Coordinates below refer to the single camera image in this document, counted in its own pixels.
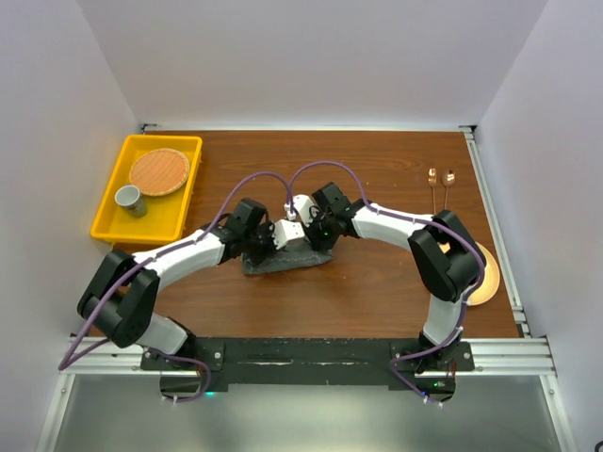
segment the yellow tray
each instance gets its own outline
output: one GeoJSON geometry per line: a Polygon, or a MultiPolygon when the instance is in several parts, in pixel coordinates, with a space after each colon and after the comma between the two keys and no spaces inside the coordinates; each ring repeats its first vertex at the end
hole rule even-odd
{"type": "Polygon", "coordinates": [[[182,237],[192,188],[201,163],[199,137],[131,135],[125,139],[90,234],[110,243],[149,243],[163,245],[182,237]],[[187,182],[173,193],[156,198],[144,197],[147,215],[133,218],[115,201],[115,192],[129,184],[134,162],[157,148],[172,148],[183,153],[190,163],[187,182]]]}

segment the round placemat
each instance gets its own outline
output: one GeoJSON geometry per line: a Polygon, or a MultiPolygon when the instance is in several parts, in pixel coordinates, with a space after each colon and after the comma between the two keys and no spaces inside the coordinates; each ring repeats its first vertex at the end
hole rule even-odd
{"type": "Polygon", "coordinates": [[[130,169],[130,183],[147,196],[163,196],[187,181],[190,164],[175,149],[161,148],[146,153],[130,169]]]}

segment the spoon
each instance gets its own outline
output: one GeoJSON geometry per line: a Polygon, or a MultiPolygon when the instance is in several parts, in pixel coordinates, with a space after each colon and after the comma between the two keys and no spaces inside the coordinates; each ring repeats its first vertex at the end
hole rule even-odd
{"type": "Polygon", "coordinates": [[[455,176],[452,169],[447,169],[442,174],[442,185],[446,187],[446,195],[444,195],[444,208],[448,206],[448,188],[454,184],[455,176]]]}
{"type": "Polygon", "coordinates": [[[430,183],[430,187],[432,188],[433,214],[435,215],[435,186],[437,186],[437,173],[435,172],[435,168],[430,168],[427,175],[427,182],[430,183]]]}

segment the wooden tabletop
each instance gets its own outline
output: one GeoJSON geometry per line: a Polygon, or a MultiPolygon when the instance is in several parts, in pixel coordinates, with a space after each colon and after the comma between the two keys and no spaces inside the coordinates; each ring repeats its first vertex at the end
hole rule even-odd
{"type": "MultiPolygon", "coordinates": [[[[432,212],[428,168],[451,168],[456,183],[448,208],[474,239],[496,253],[475,172],[462,133],[211,131],[177,132],[203,139],[202,160],[185,235],[208,223],[235,184],[259,170],[281,173],[316,160],[350,166],[380,205],[420,214],[432,212]]],[[[310,195],[328,182],[355,201],[358,188],[341,169],[308,170],[294,194],[310,195]]],[[[250,197],[272,219],[284,215],[284,187],[259,177],[230,205],[250,197]]],[[[438,211],[444,187],[436,188],[438,211]]],[[[342,237],[334,259],[323,266],[262,276],[243,276],[240,260],[189,275],[159,294],[155,311],[173,317],[201,336],[416,337],[427,318],[429,293],[411,253],[373,240],[342,237]]],[[[517,337],[504,284],[493,299],[470,307],[465,337],[517,337]]]]}

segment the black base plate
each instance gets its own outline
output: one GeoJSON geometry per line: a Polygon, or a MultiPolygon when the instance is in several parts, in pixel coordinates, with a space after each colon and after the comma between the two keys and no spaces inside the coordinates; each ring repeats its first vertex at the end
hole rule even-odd
{"type": "MultiPolygon", "coordinates": [[[[390,390],[408,387],[391,371],[397,353],[419,350],[416,339],[264,339],[198,338],[198,357],[212,370],[211,391],[228,391],[230,384],[384,385],[390,390]]],[[[450,395],[453,378],[422,378],[416,370],[475,368],[471,347],[460,342],[440,362],[421,360],[397,364],[397,369],[427,394],[450,395]]],[[[152,356],[142,370],[193,369],[152,356]]]]}

